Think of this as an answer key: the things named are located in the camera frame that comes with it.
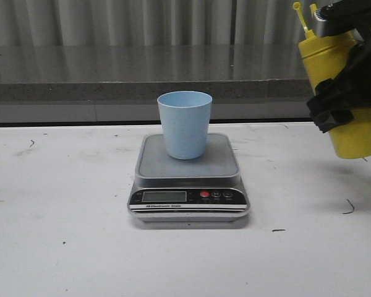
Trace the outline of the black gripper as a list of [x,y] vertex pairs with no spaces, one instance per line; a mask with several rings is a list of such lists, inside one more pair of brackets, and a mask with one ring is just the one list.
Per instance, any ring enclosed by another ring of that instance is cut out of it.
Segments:
[[[361,22],[371,28],[371,1],[338,1],[324,7],[324,36],[354,30]],[[371,108],[371,38],[353,46],[344,68],[320,82],[307,106],[315,125],[326,133],[351,123],[354,109]]]

